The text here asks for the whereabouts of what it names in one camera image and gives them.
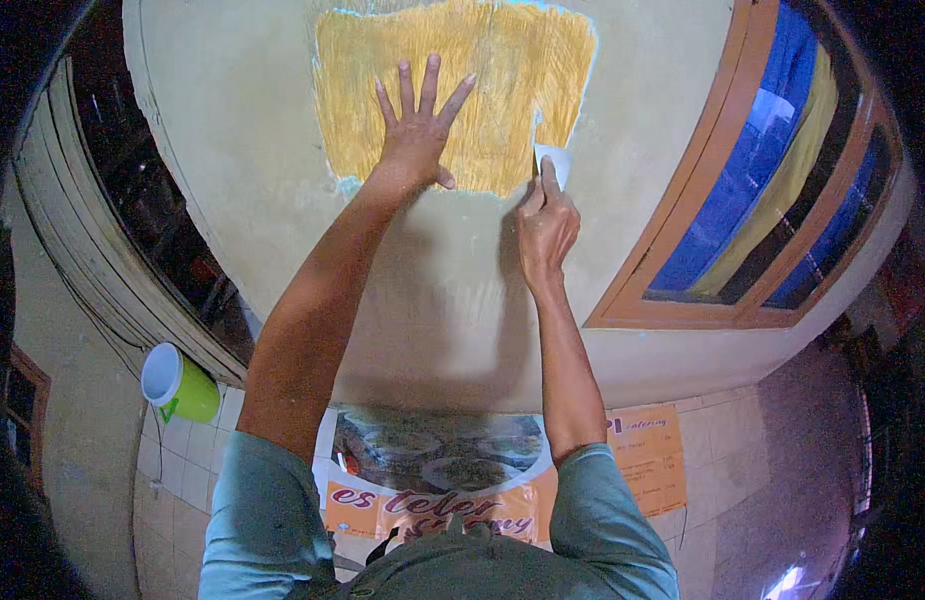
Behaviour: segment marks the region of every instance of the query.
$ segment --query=banner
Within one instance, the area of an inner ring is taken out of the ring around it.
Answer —
[[[384,540],[399,527],[408,541],[445,530],[456,513],[466,528],[549,541],[557,474],[541,415],[334,412],[313,464],[327,529]],[[606,437],[644,515],[685,506],[675,407],[607,411]]]

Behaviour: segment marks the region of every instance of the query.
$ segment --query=person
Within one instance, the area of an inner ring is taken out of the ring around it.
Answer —
[[[606,414],[566,298],[563,261],[580,215],[552,160],[518,208],[519,260],[539,317],[542,413],[558,488],[552,552],[487,527],[424,535],[376,559],[349,583],[335,578],[310,465],[373,256],[397,211],[432,184],[450,126],[473,90],[466,77],[434,113],[441,59],[429,56],[416,105],[399,61],[397,118],[379,163],[299,268],[265,322],[245,401],[213,496],[200,598],[677,598],[676,570],[642,516],[606,444]]]

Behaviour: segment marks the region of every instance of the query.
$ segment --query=beige wall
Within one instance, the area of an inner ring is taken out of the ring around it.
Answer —
[[[2,211],[12,229],[15,341],[51,378],[42,473],[53,524],[98,597],[133,598],[139,385],[64,287],[13,176],[5,180]]]
[[[313,23],[338,4],[357,12],[373,6],[367,0],[123,4],[137,102],[193,222],[263,317],[349,201],[327,168],[311,67]],[[375,12],[413,4],[379,2]],[[591,18],[599,37],[568,146],[574,163],[566,189],[582,229],[566,261],[566,285],[581,323],[636,245],[679,164],[709,94],[732,3],[564,4]],[[791,329],[583,331],[607,406],[670,401],[766,377],[866,285],[893,245],[912,194],[906,171],[854,264]],[[541,410],[537,316],[506,216],[519,197],[430,190],[389,229],[334,402]]]

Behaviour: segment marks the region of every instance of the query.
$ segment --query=hand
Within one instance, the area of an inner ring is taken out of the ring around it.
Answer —
[[[413,73],[409,62],[405,58],[399,61],[402,118],[398,120],[386,87],[376,78],[376,95],[385,122],[385,142],[382,156],[373,172],[379,171],[387,182],[396,184],[399,193],[404,196],[432,184],[439,184],[446,189],[456,187],[455,177],[440,164],[440,157],[449,138],[449,128],[476,84],[476,74],[466,76],[446,101],[442,111],[434,115],[441,61],[439,54],[429,54],[419,94],[419,110],[416,109]]]
[[[552,158],[543,156],[541,168],[516,220],[519,264],[537,301],[563,288],[563,261],[580,232],[580,213],[560,189]]]

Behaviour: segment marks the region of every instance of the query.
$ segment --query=shirt sleeve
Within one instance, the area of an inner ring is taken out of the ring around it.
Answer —
[[[600,572],[625,598],[679,598],[676,569],[637,507],[605,443],[576,450],[558,470],[552,551]]]
[[[263,438],[233,432],[206,528],[199,598],[285,598],[336,583],[312,469]]]

